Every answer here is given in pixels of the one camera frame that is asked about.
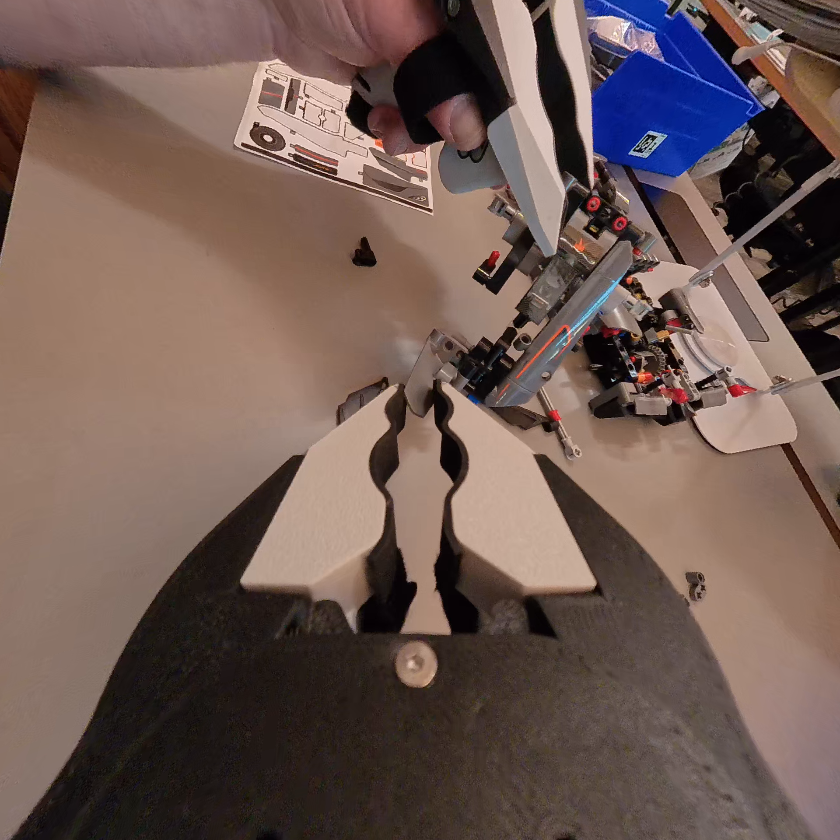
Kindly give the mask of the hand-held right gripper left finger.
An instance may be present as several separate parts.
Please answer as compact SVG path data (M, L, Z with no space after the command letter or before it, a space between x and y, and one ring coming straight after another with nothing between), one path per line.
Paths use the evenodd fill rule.
M357 630L403 630L407 578L387 483L400 465L403 385L386 387L302 457L240 579L250 592L333 602Z

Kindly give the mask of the large lego car chassis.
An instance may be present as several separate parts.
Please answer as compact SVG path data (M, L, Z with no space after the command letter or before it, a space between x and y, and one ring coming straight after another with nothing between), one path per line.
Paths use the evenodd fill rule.
M690 301L690 286L651 297L642 270L615 288L581 344L602 390L596 418L640 417L667 427L758 390L736 375L737 344Z

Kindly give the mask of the dark lego panel red pin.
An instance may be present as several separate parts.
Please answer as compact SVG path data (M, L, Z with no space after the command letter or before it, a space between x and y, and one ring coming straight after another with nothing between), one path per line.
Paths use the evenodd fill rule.
M502 406L491 409L493 413L506 424L523 431L529 431L536 427L542 429L545 433L554 431L554 423L547 416L535 413L523 406Z

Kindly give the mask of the black grey lego frame assembly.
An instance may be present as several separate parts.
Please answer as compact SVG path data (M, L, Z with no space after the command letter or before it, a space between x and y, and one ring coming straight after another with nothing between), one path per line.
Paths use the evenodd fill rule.
M604 160L596 157L592 187L566 175L566 216L555 253L545 255L510 190L498 192L488 211L503 219L510 251L476 268L473 279L493 294L517 271L530 285L515 317L498 339L468 345L438 330L428 336L404 394L408 408L424 417L436 382L488 408L525 406L548 384L588 329L618 307L618 288L648 257L655 237L631 222L629 202L618 191Z

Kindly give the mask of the person's left forearm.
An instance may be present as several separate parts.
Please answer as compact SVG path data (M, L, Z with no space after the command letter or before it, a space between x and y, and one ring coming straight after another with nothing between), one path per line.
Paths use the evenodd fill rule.
M2 67L182 68L277 57L280 17L253 1L2 1Z

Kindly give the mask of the white book stand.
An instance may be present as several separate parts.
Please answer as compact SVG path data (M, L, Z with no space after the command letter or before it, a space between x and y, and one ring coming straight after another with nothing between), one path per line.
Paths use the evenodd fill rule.
M782 337L783 325L762 294L758 281L739 253L723 261L720 254L730 245L717 218L707 206L687 171L678 176L662 175L624 165L627 177L635 179L639 201L654 222L654 231L665 240L655 248L665 248L679 269L656 269L647 278L653 281L652 295L685 286L695 274L715 269L707 288L689 289L689 297L699 316L708 316L722 326L738 347L736 375L758 391L731 400L727 405L698 413L693 423L709 445L725 455L793 443L797 426L784 394L770 394L771 373L765 364L787 363L787 375L806 377L803 354L792 339Z

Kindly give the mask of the white sticker sheet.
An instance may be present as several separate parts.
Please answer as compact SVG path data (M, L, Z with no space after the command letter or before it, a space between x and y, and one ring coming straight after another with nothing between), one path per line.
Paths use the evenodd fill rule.
M266 161L389 202L434 213L428 150L397 156L345 114L350 88L306 77L279 60L255 70L234 146Z

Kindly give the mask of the person's left hand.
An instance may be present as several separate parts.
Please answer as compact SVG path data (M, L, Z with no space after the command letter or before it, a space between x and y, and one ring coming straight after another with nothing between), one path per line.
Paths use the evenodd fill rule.
M387 63L401 65L416 48L443 30L435 2L420 1L278 1L274 36L276 53L305 74L350 81L357 69ZM475 98L460 94L427 115L443 140L458 150L478 149L487 129ZM369 129L388 154L415 151L397 108L372 109Z

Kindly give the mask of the blue parts bin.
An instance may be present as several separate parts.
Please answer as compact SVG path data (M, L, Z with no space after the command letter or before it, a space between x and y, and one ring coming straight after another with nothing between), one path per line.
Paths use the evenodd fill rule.
M684 12L659 1L585 2L653 34L662 58L632 53L592 93L594 152L678 176L763 110Z

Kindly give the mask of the dark ribbed lego panel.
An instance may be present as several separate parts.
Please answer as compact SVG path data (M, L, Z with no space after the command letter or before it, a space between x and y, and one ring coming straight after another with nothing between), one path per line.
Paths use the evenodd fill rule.
M372 403L380 394L390 387L387 377L382 377L380 380L366 385L352 393L348 394L342 403L337 406L336 410L336 424L337 426L345 423L352 415L359 412L362 408Z

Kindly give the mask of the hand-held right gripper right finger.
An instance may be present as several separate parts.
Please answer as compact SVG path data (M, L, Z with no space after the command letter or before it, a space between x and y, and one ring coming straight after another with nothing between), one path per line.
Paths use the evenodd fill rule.
M434 386L444 499L436 591L452 633L476 633L501 603L529 617L540 597L588 596L597 581L537 455L452 385Z

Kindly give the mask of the grey axle with red pin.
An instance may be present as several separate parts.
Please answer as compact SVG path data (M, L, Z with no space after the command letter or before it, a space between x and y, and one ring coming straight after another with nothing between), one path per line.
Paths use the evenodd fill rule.
M582 456L581 448L573 441L568 430L564 426L562 417L556 406L550 399L545 388L539 389L538 399L546 416L543 428L554 434L558 439L563 453L568 460L576 460Z

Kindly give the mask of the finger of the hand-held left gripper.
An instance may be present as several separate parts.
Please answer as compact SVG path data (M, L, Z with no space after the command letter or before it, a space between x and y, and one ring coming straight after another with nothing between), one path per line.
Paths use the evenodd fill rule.
M561 59L570 44L568 2L476 2L475 9L492 58L511 100L488 122L488 147L472 163L473 188L498 186L504 175L517 198L535 243L553 256L566 208L557 129L539 82L539 70Z
M592 188L591 50L585 9L579 1L528 1L535 44L537 80L553 132L561 172Z

